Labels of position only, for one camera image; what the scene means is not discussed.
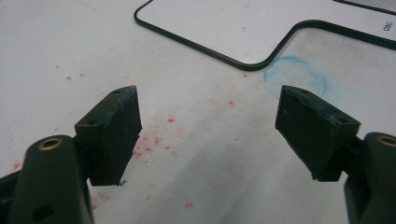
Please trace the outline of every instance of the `black rubber gasket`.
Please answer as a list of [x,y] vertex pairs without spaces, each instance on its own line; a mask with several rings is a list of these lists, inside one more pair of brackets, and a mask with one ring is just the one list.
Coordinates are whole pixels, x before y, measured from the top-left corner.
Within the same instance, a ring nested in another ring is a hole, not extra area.
[[342,3],[342,4],[351,5],[351,6],[354,6],[354,7],[362,7],[362,8],[370,9],[370,10],[373,10],[373,11],[379,11],[379,12],[383,12],[383,13],[388,13],[390,15],[396,16],[396,12],[390,11],[390,10],[386,10],[386,9],[380,8],[380,7],[370,7],[370,6],[366,6],[364,4],[349,2],[347,0],[333,0],[333,1],[334,2],[338,2],[338,3]]
[[160,35],[164,35],[168,38],[171,38],[175,41],[177,41],[180,44],[186,45],[192,49],[196,49],[204,54],[207,54],[215,59],[218,59],[224,63],[227,63],[235,68],[238,68],[243,71],[258,71],[266,66],[268,66],[271,61],[276,57],[276,55],[283,49],[283,47],[288,43],[288,41],[291,39],[291,37],[299,30],[304,29],[304,28],[318,28],[321,30],[325,30],[328,32],[332,32],[335,34],[339,35],[344,35],[347,37],[351,37],[354,39],[358,39],[370,44],[374,44],[383,48],[387,49],[396,49],[396,41],[393,40],[388,40],[386,38],[378,37],[375,35],[368,35],[363,32],[359,32],[356,30],[352,30],[349,28],[346,28],[344,26],[336,25],[333,23],[329,23],[326,21],[301,21],[297,24],[295,24],[290,31],[283,37],[283,39],[280,41],[280,43],[276,46],[274,51],[270,54],[270,56],[265,59],[264,61],[260,63],[241,63],[233,58],[230,58],[224,54],[218,53],[217,51],[214,51],[213,49],[206,48],[202,45],[199,45],[195,42],[192,42],[184,37],[181,37],[179,35],[175,35],[171,32],[168,32],[158,26],[152,25],[148,22],[142,21],[137,17],[137,13],[145,6],[147,6],[149,3],[151,3],[153,0],[149,0],[146,4],[138,8],[134,12],[134,20],[137,22],[137,24],[146,27],[150,29],[151,31],[154,31]]

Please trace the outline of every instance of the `blue ink stain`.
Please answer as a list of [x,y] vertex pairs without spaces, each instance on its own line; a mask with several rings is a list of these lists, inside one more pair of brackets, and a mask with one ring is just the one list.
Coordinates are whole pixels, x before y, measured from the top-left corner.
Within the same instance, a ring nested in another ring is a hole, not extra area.
[[266,89],[276,98],[283,85],[302,88],[323,96],[329,89],[329,81],[306,60],[297,56],[275,59],[264,72]]

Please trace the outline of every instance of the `white table surface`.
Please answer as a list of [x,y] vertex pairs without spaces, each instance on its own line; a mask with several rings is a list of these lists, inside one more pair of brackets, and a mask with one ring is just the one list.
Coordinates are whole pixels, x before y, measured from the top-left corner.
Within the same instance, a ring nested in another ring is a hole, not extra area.
[[278,93],[316,93],[362,123],[359,137],[396,135],[395,51],[308,29],[247,73],[137,25],[144,3],[0,1],[0,176],[136,85],[142,155],[122,187],[91,188],[96,223],[347,223],[345,176],[312,181],[275,130]]

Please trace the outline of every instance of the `red stain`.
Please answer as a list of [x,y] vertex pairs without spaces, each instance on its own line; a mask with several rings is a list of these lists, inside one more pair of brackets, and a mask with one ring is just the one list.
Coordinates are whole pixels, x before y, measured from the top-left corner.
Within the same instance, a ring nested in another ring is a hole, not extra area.
[[155,137],[154,143],[155,145],[159,145],[161,143],[162,139],[160,137]]
[[179,157],[178,152],[173,151],[172,156],[173,156],[173,158],[177,159]]
[[16,161],[14,165],[12,165],[12,171],[16,171],[18,168],[20,168],[20,166],[21,164],[18,161]]
[[190,208],[193,208],[195,206],[195,204],[191,203],[191,202],[186,202],[185,206],[186,206],[187,209],[190,209]]
[[173,122],[175,122],[176,120],[175,120],[175,117],[173,117],[173,116],[171,116],[171,117],[169,117],[169,119],[168,119],[168,122],[169,123],[173,123]]
[[182,126],[178,127],[177,128],[177,137],[180,139],[184,138],[184,132],[185,132],[184,127],[182,127]]
[[98,199],[95,197],[91,197],[91,208],[92,210],[98,208]]
[[105,195],[103,193],[98,193],[98,197],[99,197],[100,201],[102,201],[102,202],[106,202],[106,201],[108,201],[110,199],[109,196],[107,196],[107,195]]
[[132,152],[132,156],[137,158],[138,160],[142,158],[143,154],[140,151],[134,150]]

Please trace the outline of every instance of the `red speck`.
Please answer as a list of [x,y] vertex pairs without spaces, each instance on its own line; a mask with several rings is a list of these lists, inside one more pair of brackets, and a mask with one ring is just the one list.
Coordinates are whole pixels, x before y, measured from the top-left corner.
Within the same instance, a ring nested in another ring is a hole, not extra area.
[[141,152],[139,152],[139,151],[137,151],[137,150],[134,150],[134,151],[132,152],[132,156],[135,157],[135,158],[137,158],[137,159],[139,160],[139,159],[142,158],[143,155],[142,155]]
[[174,117],[170,117],[169,119],[168,119],[168,122],[169,123],[173,123],[173,122],[175,122],[176,120],[175,120],[175,118]]
[[12,166],[12,171],[16,171],[20,166],[21,166],[21,164],[18,161],[16,161],[14,163],[14,165]]
[[149,189],[156,189],[157,186],[156,186],[155,184],[152,184],[152,183],[151,183],[151,184],[148,185],[148,188],[149,188]]
[[172,152],[172,156],[173,156],[173,158],[177,159],[178,158],[178,152],[173,151]]
[[184,138],[184,127],[180,126],[177,128],[177,137],[180,139]]
[[91,207],[92,210],[98,208],[98,199],[96,197],[91,197]]
[[102,202],[108,201],[110,199],[109,196],[103,194],[103,193],[98,193],[98,197]]
[[154,143],[155,145],[159,145],[161,143],[162,139],[160,137],[155,137]]
[[194,203],[190,203],[190,202],[186,203],[186,208],[187,209],[190,209],[190,208],[193,208],[193,207],[194,207]]

